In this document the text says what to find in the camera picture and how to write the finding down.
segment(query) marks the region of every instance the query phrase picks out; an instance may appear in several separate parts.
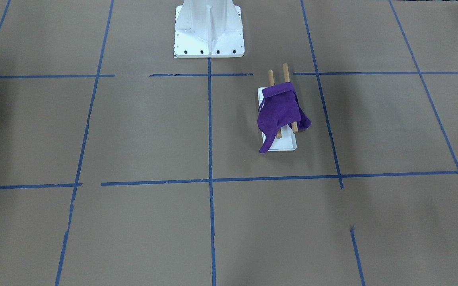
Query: purple cloth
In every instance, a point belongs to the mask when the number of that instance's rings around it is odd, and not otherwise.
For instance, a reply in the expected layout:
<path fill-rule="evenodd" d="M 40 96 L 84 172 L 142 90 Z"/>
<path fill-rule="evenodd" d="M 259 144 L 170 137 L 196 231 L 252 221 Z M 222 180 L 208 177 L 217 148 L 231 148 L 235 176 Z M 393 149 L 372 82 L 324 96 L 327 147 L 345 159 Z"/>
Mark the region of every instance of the purple cloth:
<path fill-rule="evenodd" d="M 266 153 L 280 127 L 296 121 L 298 130 L 307 129 L 311 121 L 298 105 L 298 97 L 292 83 L 281 83 L 262 90 L 264 99 L 259 106 L 258 127 L 266 135 L 260 153 Z"/>

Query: wooden rod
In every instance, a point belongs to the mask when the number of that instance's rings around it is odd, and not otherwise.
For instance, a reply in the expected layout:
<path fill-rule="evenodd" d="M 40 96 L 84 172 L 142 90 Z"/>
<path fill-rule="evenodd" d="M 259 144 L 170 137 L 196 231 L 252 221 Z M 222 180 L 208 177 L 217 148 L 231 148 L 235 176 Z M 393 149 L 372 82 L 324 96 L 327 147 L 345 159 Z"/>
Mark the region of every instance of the wooden rod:
<path fill-rule="evenodd" d="M 287 64 L 283 64 L 282 69 L 284 69 L 284 79 L 286 83 L 291 82 L 291 78 L 289 76 L 289 66 Z M 294 121 L 291 123 L 291 128 L 293 129 L 293 133 L 298 133 L 298 122 Z"/>
<path fill-rule="evenodd" d="M 273 85 L 275 85 L 275 79 L 273 78 L 273 70 L 269 70 L 268 71 L 268 79 L 270 80 L 270 86 L 272 87 Z M 278 132 L 277 132 L 277 139 L 280 139 L 282 138 L 282 131 L 280 130 L 280 128 L 278 129 Z"/>

